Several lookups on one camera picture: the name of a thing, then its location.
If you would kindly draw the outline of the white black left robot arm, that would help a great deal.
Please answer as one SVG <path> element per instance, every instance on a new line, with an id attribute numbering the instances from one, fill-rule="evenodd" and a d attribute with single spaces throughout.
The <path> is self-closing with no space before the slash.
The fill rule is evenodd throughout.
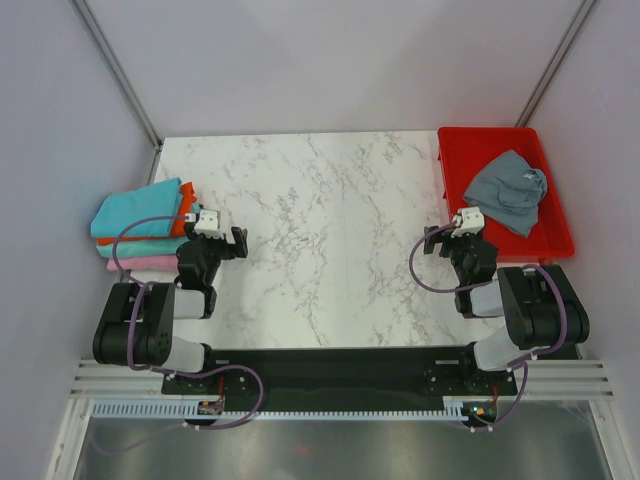
<path id="1" fill-rule="evenodd" d="M 176 252 L 178 275 L 172 282 L 115 284 L 93 337 L 94 359 L 132 370 L 182 374 L 198 393 L 219 382 L 219 369 L 206 359 L 207 346 L 174 335 L 177 319 L 209 318 L 217 292 L 213 281 L 224 261 L 248 255 L 248 231 L 232 227 L 232 241 L 192 229 Z"/>

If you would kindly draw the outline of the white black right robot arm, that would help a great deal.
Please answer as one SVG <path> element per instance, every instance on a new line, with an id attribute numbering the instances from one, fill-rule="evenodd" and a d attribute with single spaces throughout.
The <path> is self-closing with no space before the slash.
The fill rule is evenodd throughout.
<path id="1" fill-rule="evenodd" d="M 458 381 L 467 392 L 483 392 L 494 371 L 514 370 L 589 336 L 588 315 L 558 265 L 499 267 L 499 249 L 483 233 L 453 235 L 450 226 L 424 229 L 418 245 L 450 261 L 458 285 L 449 292 L 459 314 L 467 319 L 502 317 L 505 325 L 474 342 L 472 360 L 458 368 Z"/>

